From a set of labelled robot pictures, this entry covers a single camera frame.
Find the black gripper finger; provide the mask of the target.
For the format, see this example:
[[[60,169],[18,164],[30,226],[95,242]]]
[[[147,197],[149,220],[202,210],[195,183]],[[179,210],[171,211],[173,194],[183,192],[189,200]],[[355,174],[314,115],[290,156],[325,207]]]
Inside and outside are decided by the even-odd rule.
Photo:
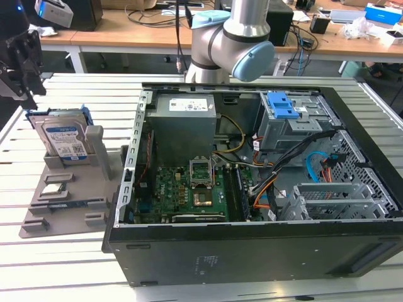
[[[1,97],[21,100],[22,95],[23,92],[19,82],[10,78],[6,65],[1,62]]]
[[[5,46],[5,65],[13,81],[19,82],[23,95],[20,103],[23,109],[37,109],[33,95],[46,95],[42,84],[41,67],[43,55],[40,35],[36,30],[28,30],[25,41],[12,41]]]

